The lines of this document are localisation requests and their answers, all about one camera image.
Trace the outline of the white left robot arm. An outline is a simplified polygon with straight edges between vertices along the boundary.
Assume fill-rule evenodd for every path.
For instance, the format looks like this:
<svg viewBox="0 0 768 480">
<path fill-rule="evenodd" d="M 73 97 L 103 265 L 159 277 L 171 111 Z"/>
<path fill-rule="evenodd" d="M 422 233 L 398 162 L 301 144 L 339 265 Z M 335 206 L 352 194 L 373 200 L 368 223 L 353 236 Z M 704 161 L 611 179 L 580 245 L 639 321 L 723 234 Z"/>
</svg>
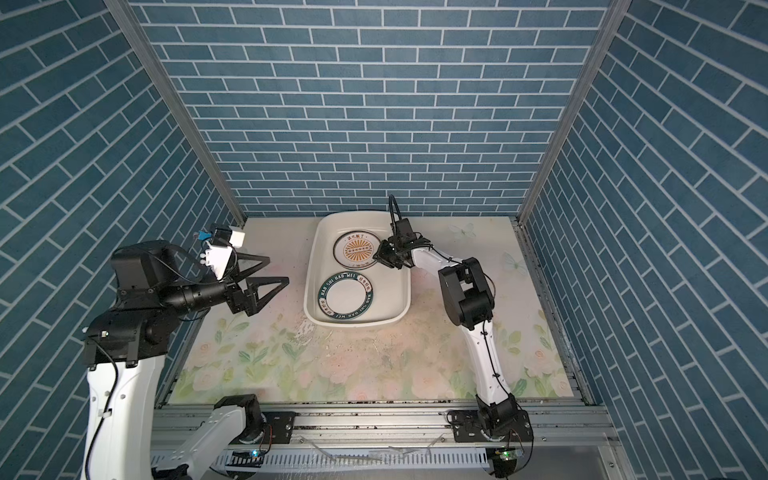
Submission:
<svg viewBox="0 0 768 480">
<path fill-rule="evenodd" d="M 168 458 L 151 463 L 156 393 L 171 334 L 185 317 L 220 304 L 253 316 L 290 283 L 286 277 L 258 276 L 270 262 L 266 256 L 247 254 L 252 265 L 240 269 L 241 258 L 229 244 L 209 245 L 203 258 L 208 272 L 188 279 L 175 261 L 185 252 L 154 240 L 121 247 L 111 256 L 115 303 L 85 330 L 84 479 L 200 479 L 231 443 L 252 445 L 259 457 L 272 433 L 255 395 L 225 396 Z"/>
</svg>

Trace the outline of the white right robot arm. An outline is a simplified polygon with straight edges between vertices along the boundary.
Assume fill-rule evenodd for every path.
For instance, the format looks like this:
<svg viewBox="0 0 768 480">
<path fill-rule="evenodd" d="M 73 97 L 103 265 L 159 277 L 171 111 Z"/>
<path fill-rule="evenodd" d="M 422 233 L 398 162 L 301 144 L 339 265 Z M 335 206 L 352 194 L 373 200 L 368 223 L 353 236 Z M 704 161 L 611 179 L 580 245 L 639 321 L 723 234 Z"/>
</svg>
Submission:
<svg viewBox="0 0 768 480">
<path fill-rule="evenodd" d="M 492 325 L 495 296 L 480 262 L 450 257 L 417 234 L 382 241 L 374 258 L 389 268 L 419 268 L 437 278 L 446 314 L 469 351 L 481 431 L 491 440 L 533 442 L 527 412 L 502 374 Z"/>
</svg>

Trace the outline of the orange sunburst plate front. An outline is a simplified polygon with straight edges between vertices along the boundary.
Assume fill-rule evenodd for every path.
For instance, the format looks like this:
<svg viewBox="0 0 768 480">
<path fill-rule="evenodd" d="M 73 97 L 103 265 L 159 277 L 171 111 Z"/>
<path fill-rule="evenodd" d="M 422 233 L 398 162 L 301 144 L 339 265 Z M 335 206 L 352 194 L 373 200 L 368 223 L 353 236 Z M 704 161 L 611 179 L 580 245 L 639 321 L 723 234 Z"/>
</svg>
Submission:
<svg viewBox="0 0 768 480">
<path fill-rule="evenodd" d="M 348 270 L 365 270 L 377 263 L 375 254 L 380 239 L 373 233 L 354 230 L 340 235 L 334 243 L 332 253 L 337 263 Z"/>
</svg>

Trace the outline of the green rim plate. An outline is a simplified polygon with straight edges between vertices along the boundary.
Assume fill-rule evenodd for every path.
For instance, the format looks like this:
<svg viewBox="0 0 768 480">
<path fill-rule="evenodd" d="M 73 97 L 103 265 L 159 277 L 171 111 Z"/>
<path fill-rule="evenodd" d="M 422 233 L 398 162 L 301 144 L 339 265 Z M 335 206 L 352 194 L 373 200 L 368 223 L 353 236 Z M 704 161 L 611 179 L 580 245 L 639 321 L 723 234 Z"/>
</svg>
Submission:
<svg viewBox="0 0 768 480">
<path fill-rule="evenodd" d="M 317 304 L 331 319 L 352 320 L 370 308 L 373 298 L 373 285 L 366 276 L 342 271 L 331 275 L 321 284 Z"/>
</svg>

